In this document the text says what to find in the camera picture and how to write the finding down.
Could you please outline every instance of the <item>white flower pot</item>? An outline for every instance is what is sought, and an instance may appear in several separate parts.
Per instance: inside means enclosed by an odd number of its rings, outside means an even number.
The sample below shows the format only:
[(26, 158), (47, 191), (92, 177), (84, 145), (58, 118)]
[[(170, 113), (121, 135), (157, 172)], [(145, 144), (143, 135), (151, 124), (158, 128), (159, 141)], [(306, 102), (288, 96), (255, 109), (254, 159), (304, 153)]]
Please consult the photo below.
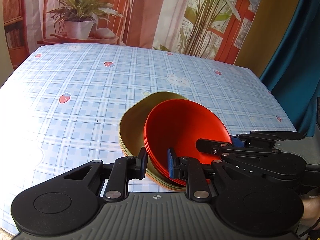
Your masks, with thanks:
[(64, 27), (67, 32), (67, 37), (78, 40), (87, 40), (92, 29), (93, 22), (71, 22), (64, 21)]

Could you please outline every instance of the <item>white bear face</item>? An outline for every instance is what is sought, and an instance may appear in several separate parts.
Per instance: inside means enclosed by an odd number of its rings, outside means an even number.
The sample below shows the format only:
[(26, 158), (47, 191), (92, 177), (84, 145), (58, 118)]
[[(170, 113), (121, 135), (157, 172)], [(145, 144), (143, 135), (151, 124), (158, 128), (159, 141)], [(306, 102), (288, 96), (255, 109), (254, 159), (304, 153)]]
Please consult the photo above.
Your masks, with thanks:
[(78, 50), (81, 50), (81, 49), (82, 49), (82, 46), (77, 45), (77, 44), (75, 44), (75, 45), (70, 45), (70, 46), (68, 47), (68, 49), (70, 49), (71, 51), (78, 51)]
[(189, 88), (191, 87), (189, 80), (186, 78), (179, 78), (174, 74), (169, 74), (166, 78), (166, 80), (171, 83), (172, 85), (176, 85), (178, 87), (185, 87)]

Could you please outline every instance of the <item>black cable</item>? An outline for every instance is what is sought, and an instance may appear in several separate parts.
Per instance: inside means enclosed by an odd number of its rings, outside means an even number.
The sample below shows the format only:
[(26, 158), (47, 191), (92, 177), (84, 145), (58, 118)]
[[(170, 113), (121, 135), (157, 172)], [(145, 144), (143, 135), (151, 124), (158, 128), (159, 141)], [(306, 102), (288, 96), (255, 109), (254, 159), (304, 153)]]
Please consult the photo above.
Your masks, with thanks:
[(309, 233), (310, 231), (312, 231), (312, 230), (317, 226), (317, 224), (319, 224), (319, 223), (320, 223), (320, 217), (318, 218), (318, 220), (317, 220), (311, 227), (309, 227), (306, 231), (304, 231), (303, 233), (301, 233), (300, 235), (298, 235), (298, 237), (300, 238), (300, 237), (306, 235), (307, 233)]

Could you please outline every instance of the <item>bookshelf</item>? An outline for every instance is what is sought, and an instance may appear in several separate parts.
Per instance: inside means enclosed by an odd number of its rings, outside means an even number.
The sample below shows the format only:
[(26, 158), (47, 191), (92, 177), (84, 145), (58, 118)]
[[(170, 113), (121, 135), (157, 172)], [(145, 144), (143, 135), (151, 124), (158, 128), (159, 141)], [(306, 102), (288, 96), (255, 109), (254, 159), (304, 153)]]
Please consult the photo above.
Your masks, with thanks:
[(3, 0), (4, 32), (13, 69), (29, 56), (24, 0)]

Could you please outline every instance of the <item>printed backdrop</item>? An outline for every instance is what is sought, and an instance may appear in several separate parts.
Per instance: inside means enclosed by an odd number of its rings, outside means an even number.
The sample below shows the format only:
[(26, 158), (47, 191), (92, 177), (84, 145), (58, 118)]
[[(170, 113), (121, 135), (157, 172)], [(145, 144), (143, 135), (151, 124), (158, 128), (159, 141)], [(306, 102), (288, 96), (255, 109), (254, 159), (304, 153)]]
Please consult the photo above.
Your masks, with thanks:
[[(66, 24), (65, 10), (72, 7), (72, 1), (3, 0), (4, 29), (14, 69), (39, 46), (75, 42), (179, 52), (233, 64), (260, 2), (99, 0), (108, 4), (101, 9), (103, 17), (92, 17), (95, 23), (87, 26), (72, 23), (72, 31), (82, 33), (79, 40)], [(83, 4), (76, 6), (77, 13), (84, 10)]]

